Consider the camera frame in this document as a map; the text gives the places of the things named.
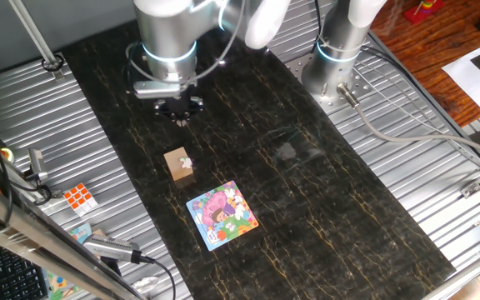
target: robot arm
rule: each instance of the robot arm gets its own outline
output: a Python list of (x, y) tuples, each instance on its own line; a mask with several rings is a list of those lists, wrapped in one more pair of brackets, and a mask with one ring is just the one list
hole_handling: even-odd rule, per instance
[(154, 77), (183, 83), (196, 67), (196, 40), (213, 28), (234, 32), (248, 47), (277, 34), (290, 0), (134, 0), (147, 64)]
[[(166, 98), (157, 102), (157, 113), (177, 123), (203, 108), (201, 99), (185, 92), (197, 79), (198, 38), (213, 28), (221, 28), (236, 33), (250, 48), (263, 48), (277, 34), (290, 4), (290, 0), (133, 1), (147, 65), (157, 79), (134, 83), (135, 94), (139, 98)], [(352, 81), (360, 47), (386, 1), (333, 3), (316, 51), (302, 73), (303, 85), (318, 101), (339, 98), (338, 84)]]

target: blue ring light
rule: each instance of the blue ring light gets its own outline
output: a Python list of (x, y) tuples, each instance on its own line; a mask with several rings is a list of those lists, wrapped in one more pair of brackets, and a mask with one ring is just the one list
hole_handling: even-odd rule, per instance
[(171, 57), (171, 58), (165, 58), (165, 57), (158, 57), (157, 55), (149, 52), (147, 49), (146, 49), (146, 46), (144, 46), (142, 44), (142, 47), (143, 47), (143, 51), (145, 51), (147, 53), (147, 55), (149, 55), (151, 58), (155, 59), (155, 60), (158, 60), (159, 62), (165, 62), (165, 63), (177, 63), (177, 62), (180, 62), (182, 61), (183, 59), (189, 57), (190, 55), (192, 55), (192, 53), (194, 51), (196, 51), (196, 46), (197, 46), (198, 42), (194, 42), (193, 43), (193, 46), (192, 48), (190, 49), (190, 51), (186, 52), (185, 54), (183, 54), (182, 56), (180, 57)]
[(223, 29), (223, 14), (225, 13), (225, 8), (227, 7), (228, 4), (229, 4), (229, 0), (223, 0), (222, 6), (220, 7), (220, 13), (217, 15), (217, 25), (223, 31), (225, 31), (225, 29)]
[(332, 60), (332, 61), (337, 62), (337, 63), (351, 62), (353, 59), (355, 59), (355, 58), (358, 57), (358, 53), (357, 53), (357, 55), (355, 55), (354, 57), (351, 57), (351, 58), (344, 58), (344, 59), (333, 58), (333, 57), (328, 56), (328, 55), (322, 50), (322, 48), (320, 47), (320, 42), (317, 42), (316, 45), (317, 45), (317, 50), (318, 50), (326, 59)]

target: rubik's cube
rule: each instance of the rubik's cube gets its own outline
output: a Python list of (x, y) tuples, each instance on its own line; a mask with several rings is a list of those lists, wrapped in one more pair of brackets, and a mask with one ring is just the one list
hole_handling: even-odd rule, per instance
[(79, 183), (76, 187), (64, 193), (64, 198), (66, 198), (66, 201), (79, 217), (84, 216), (98, 206), (92, 194), (82, 183)]

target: colorful book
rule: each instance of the colorful book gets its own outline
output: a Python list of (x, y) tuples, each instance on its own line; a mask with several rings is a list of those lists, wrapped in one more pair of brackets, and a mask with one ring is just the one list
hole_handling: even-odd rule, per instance
[(212, 251), (258, 226), (234, 181), (187, 202), (197, 229)]

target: black tabletop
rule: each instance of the black tabletop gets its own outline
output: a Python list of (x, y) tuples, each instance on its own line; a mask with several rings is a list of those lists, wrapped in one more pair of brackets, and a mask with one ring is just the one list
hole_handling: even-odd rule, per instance
[[(195, 299), (421, 299), (454, 271), (270, 52), (235, 42), (178, 127), (126, 93), (138, 39), (132, 22), (62, 53)], [(200, 38), (198, 72), (228, 39)], [(180, 147), (197, 181), (182, 189), (163, 157)], [(230, 180), (260, 226), (209, 252), (186, 202)]]

